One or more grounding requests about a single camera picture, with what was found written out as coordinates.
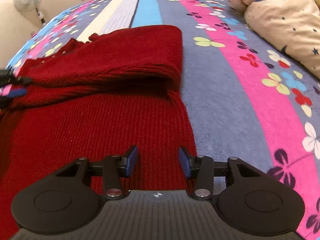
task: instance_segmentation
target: yellow stripe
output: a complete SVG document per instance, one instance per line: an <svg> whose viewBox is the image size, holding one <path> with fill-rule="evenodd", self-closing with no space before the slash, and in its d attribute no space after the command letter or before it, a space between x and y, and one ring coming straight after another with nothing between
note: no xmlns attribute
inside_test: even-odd
<svg viewBox="0 0 320 240"><path fill-rule="evenodd" d="M78 41L87 42L91 34L99 33L104 27L106 22L111 18L113 13L117 10L118 6L123 0L112 0L102 12L88 25L87 28L79 35Z"/></svg>

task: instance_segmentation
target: crosshair logo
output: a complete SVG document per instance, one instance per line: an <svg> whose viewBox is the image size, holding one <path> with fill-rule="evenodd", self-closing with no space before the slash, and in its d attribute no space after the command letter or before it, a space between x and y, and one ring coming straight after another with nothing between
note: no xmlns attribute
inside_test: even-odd
<svg viewBox="0 0 320 240"><path fill-rule="evenodd" d="M163 196L163 194L161 194L160 192L157 192L157 193L153 194L153 196L155 196L156 198L160 198Z"/></svg>

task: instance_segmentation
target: ribbed knit fabric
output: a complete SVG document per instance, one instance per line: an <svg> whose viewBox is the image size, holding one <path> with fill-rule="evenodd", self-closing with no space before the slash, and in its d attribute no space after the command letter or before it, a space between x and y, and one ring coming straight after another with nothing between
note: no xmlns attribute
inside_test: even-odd
<svg viewBox="0 0 320 240"><path fill-rule="evenodd" d="M17 230L14 195L80 156L97 161L135 144L140 160L126 189L187 188L178 148L193 155L196 148L179 94L180 30L148 26L91 38L21 69L34 84L0 121L0 239ZM92 188L101 192L99 179Z"/></svg>

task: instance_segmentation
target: bed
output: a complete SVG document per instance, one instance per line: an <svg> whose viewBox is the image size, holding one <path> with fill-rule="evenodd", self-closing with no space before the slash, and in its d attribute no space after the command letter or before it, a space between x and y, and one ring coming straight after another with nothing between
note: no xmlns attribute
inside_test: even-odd
<svg viewBox="0 0 320 240"><path fill-rule="evenodd" d="M52 19L7 67L18 73L27 58L52 55L70 38L160 24L183 33L181 93L197 154L237 156L297 191L306 206L298 232L320 239L319 81L227 0L92 0ZM215 192L223 188L216 180Z"/></svg>

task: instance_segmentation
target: beige wall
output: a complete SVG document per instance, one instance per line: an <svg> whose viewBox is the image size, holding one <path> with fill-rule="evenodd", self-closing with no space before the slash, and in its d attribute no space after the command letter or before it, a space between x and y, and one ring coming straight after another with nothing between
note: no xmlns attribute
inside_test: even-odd
<svg viewBox="0 0 320 240"><path fill-rule="evenodd" d="M53 17L81 0L42 0L39 8L48 22ZM41 28L36 11L20 13L13 6L13 0L0 0L0 69L28 41L30 34Z"/></svg>

